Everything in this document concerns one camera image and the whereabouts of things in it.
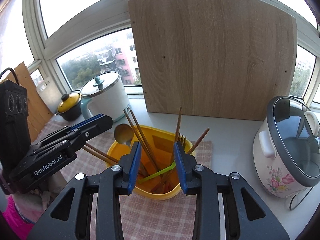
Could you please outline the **pink sleeve forearm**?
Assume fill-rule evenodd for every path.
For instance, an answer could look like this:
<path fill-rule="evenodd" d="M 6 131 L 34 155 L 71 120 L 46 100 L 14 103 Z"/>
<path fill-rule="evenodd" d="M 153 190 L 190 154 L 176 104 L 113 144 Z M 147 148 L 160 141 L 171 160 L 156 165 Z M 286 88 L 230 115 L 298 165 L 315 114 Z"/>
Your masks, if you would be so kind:
<path fill-rule="evenodd" d="M 6 223 L 18 239 L 27 239 L 34 225 L 47 209 L 40 196 L 32 193 L 11 194 L 2 213 Z"/>

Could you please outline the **left hand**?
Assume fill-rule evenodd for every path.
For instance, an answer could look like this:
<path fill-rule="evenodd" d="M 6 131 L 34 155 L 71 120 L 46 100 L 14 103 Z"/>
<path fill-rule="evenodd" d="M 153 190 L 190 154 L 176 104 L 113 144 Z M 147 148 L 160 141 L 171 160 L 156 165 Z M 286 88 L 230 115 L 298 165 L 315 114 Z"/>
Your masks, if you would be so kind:
<path fill-rule="evenodd" d="M 43 206 L 43 209 L 47 208 L 66 185 L 67 181 L 62 173 L 56 172 L 44 181 L 42 188 L 32 192 L 33 203 Z"/>

